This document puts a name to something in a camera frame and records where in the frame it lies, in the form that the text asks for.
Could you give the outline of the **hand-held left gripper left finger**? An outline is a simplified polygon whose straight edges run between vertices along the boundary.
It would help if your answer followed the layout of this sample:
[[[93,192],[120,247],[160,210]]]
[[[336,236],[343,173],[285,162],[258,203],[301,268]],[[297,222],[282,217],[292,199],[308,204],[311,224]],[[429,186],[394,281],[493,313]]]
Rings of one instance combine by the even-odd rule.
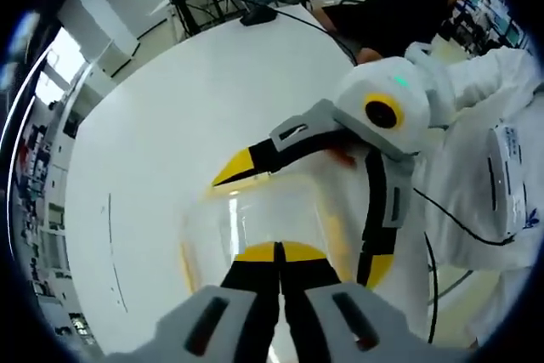
[[[157,327],[154,362],[265,362],[279,318],[278,242],[247,247]]]

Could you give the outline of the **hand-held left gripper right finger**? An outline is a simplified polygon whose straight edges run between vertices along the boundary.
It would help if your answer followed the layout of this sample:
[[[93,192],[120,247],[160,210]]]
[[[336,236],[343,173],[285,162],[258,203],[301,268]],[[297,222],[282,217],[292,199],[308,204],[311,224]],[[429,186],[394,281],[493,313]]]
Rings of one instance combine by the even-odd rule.
[[[400,362],[410,355],[403,315],[375,293],[342,282],[319,249],[283,241],[281,292],[301,362]]]

